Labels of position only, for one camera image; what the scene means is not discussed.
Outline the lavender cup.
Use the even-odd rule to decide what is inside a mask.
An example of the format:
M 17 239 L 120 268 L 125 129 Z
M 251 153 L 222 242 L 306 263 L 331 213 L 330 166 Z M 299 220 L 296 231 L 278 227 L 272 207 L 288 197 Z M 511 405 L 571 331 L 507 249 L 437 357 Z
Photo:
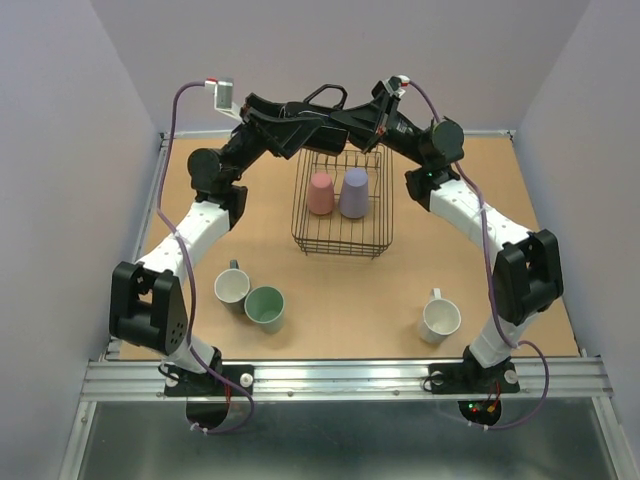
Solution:
M 369 177 L 363 168 L 346 171 L 342 181 L 339 209 L 349 219 L 364 217 L 369 210 Z

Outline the pink cup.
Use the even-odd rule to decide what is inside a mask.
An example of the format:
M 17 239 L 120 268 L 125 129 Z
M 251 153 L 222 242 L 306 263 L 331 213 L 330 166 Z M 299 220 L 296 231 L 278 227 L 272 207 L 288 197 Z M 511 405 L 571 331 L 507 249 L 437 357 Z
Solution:
M 311 176 L 307 207 L 315 215 L 330 214 L 334 208 L 334 185 L 329 174 L 317 172 Z

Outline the black mug white inside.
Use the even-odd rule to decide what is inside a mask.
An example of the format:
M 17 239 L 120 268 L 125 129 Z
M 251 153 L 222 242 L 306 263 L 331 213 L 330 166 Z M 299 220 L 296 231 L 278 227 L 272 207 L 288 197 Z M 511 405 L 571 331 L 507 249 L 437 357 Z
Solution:
M 333 106 L 320 105 L 315 99 L 325 90 L 336 90 L 341 93 L 340 100 Z M 303 100 L 286 102 L 280 110 L 279 117 L 287 119 L 321 119 L 322 124 L 304 142 L 303 148 L 318 153 L 337 156 L 347 143 L 348 133 L 331 122 L 331 114 L 344 109 L 348 93 L 337 84 L 324 84 L 315 89 Z

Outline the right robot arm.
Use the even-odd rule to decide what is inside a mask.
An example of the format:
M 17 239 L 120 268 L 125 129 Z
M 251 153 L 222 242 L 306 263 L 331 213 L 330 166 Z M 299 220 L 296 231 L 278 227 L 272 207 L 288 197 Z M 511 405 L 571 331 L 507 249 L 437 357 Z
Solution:
M 394 76 L 379 82 L 370 102 L 335 105 L 330 120 L 362 151 L 382 144 L 416 163 L 405 174 L 408 194 L 482 250 L 490 317 L 460 366 L 463 384 L 482 390 L 496 378 L 495 366 L 523 345 L 526 328 L 564 292 L 559 244 L 549 230 L 515 223 L 485 200 L 463 171 L 464 132 L 454 120 L 434 114 L 426 128 L 403 115 L 399 103 L 414 81 Z

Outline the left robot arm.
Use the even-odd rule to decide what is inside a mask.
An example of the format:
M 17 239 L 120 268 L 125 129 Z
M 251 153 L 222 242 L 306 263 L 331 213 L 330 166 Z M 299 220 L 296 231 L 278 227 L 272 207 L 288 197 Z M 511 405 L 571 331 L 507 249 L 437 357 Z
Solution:
M 238 106 L 227 86 L 203 85 L 213 91 L 215 110 L 239 124 L 222 148 L 190 155 L 187 168 L 195 200 L 185 217 L 173 224 L 158 209 L 168 235 L 142 258 L 115 267 L 109 332 L 188 371 L 191 386 L 210 394 L 221 386 L 223 371 L 217 350 L 193 334 L 196 303 L 184 300 L 182 285 L 196 286 L 195 265 L 243 215 L 248 190 L 238 183 L 242 174 L 264 152 L 291 158 L 309 146 L 326 118 L 314 113 L 288 117 L 284 105 L 255 95 Z

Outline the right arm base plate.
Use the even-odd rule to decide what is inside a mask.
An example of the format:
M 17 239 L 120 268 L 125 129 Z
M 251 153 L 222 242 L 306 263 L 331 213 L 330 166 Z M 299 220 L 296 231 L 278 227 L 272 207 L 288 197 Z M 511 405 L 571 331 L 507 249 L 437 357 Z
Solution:
M 520 384 L 515 366 L 503 362 L 484 369 L 473 362 L 433 363 L 428 366 L 428 389 L 436 395 L 518 393 Z

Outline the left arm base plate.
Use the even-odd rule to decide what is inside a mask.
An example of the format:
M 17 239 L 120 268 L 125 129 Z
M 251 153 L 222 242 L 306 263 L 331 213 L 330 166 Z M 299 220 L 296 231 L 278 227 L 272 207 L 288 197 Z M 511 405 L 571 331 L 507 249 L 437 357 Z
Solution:
M 158 372 L 164 377 L 164 395 L 167 397 L 226 397 L 239 396 L 235 389 L 211 376 L 209 373 L 197 374 L 173 364 L 161 363 Z M 229 364 L 222 366 L 221 375 L 227 380 L 240 384 L 243 374 L 254 375 L 255 368 L 250 364 Z

